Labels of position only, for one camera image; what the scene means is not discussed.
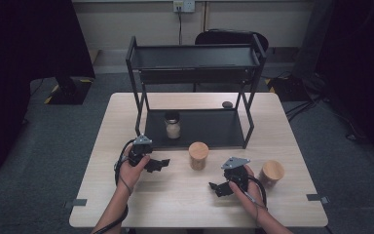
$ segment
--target electrical outlet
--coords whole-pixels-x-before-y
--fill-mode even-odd
[[[178,0],[178,1],[173,1],[172,2],[172,10],[174,12],[183,12],[183,1]]]
[[[195,0],[184,0],[183,12],[192,13],[196,10]]]

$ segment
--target wooden table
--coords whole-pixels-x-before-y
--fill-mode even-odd
[[[148,97],[152,108],[219,108],[226,100],[235,103],[237,94],[150,93]],[[246,131],[248,121],[244,111],[239,112]],[[74,207],[70,217],[72,226],[94,227],[110,201],[115,190],[114,164],[125,143],[136,137],[136,113],[133,94],[111,97],[77,196],[87,199],[87,205]],[[306,196],[317,192],[278,97],[256,94],[251,115],[255,127],[247,148],[210,148],[202,171],[190,168],[188,150],[154,151],[151,158],[170,159],[169,166],[161,172],[142,173],[130,197],[130,212],[123,226],[255,227],[234,195],[219,198],[208,185],[225,181],[220,167],[231,156],[250,159],[249,166],[257,175],[267,160],[282,163],[284,178],[267,190],[267,201],[269,212],[283,225],[327,225],[321,202],[309,201]]]

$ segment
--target black metal shelf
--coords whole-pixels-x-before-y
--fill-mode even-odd
[[[202,141],[210,147],[246,148],[254,128],[250,106],[265,61],[266,55],[256,36],[251,44],[143,47],[137,46],[135,37],[132,37],[126,62],[138,109],[136,133],[140,135],[139,125],[145,102],[145,134],[153,139],[155,148],[186,148],[195,141]],[[141,98],[135,85],[135,71],[141,80]],[[150,108],[146,85],[178,83],[236,84],[240,90],[233,108],[178,109],[181,137],[170,139],[164,121],[167,110]],[[248,101],[243,92],[246,85],[251,86]],[[250,126],[245,137],[238,114],[241,99]]]

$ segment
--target cork cup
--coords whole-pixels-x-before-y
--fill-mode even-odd
[[[200,171],[206,166],[208,146],[202,142],[194,142],[188,148],[190,154],[190,167],[195,171]]]
[[[269,160],[263,164],[259,179],[265,188],[273,188],[284,177],[284,168],[278,161]]]

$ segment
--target human arm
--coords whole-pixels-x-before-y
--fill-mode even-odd
[[[250,176],[254,176],[254,172],[248,165],[244,165],[247,173]],[[238,188],[238,186],[230,181],[229,182],[230,188],[236,194],[236,196],[241,201],[244,209],[251,215],[251,217],[256,220],[257,223],[266,231],[267,234],[274,234],[274,233],[291,233],[286,227],[284,227],[280,222],[278,222],[263,206],[262,197],[260,195],[260,190],[258,185],[251,180],[248,182],[247,193],[256,200],[256,203],[259,205],[255,205],[251,202],[242,191]]]
[[[128,155],[130,150],[131,145],[127,147],[124,155]],[[95,233],[99,229],[107,226],[122,216],[125,211],[127,201],[131,195],[131,191],[138,182],[141,172],[149,160],[150,156],[144,156],[135,167],[132,167],[129,161],[122,164],[120,169],[120,177],[118,179],[115,192],[92,233]],[[105,233],[121,233],[121,223],[109,229]]]

